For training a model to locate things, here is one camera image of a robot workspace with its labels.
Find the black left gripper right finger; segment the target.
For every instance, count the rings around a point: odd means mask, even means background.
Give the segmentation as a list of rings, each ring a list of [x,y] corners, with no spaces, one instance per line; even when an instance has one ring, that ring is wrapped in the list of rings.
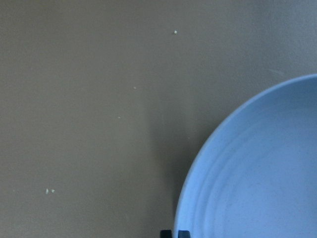
[[[179,230],[178,238],[190,238],[190,232],[187,230]]]

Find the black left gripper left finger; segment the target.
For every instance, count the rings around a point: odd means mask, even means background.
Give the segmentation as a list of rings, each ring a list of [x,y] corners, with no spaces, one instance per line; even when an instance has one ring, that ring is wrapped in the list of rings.
[[[159,237],[160,238],[172,238],[172,231],[171,230],[161,230]]]

